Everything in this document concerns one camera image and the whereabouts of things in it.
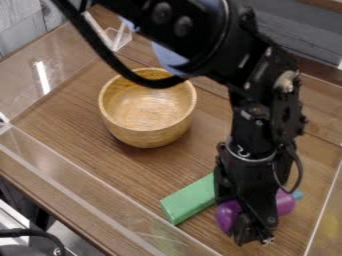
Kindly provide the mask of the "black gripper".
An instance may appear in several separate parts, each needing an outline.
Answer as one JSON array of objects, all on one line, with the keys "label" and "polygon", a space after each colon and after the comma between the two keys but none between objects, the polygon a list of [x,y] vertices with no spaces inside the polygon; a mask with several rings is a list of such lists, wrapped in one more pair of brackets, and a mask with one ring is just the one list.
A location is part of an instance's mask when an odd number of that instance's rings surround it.
[{"label": "black gripper", "polygon": [[234,242],[244,246],[258,241],[268,246],[274,242],[272,232],[280,223],[277,192],[292,194],[300,186],[296,181],[291,190],[285,188],[292,165],[300,164],[296,144],[282,144],[278,151],[261,159],[242,157],[232,143],[220,143],[217,149],[216,202],[237,200],[242,207],[232,228]]}]

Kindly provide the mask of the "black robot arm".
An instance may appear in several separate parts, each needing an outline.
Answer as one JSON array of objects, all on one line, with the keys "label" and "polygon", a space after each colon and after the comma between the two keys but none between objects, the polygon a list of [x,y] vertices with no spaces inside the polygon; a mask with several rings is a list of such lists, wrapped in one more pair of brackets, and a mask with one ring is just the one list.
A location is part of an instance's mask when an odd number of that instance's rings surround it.
[{"label": "black robot arm", "polygon": [[205,76],[230,94],[230,137],[217,146],[217,220],[237,245],[273,243],[285,205],[303,175],[297,137],[303,112],[296,58],[258,29],[257,15],[240,0],[97,0],[156,46],[165,79],[148,79],[111,53],[70,0],[53,0],[107,65],[130,81],[166,89]]}]

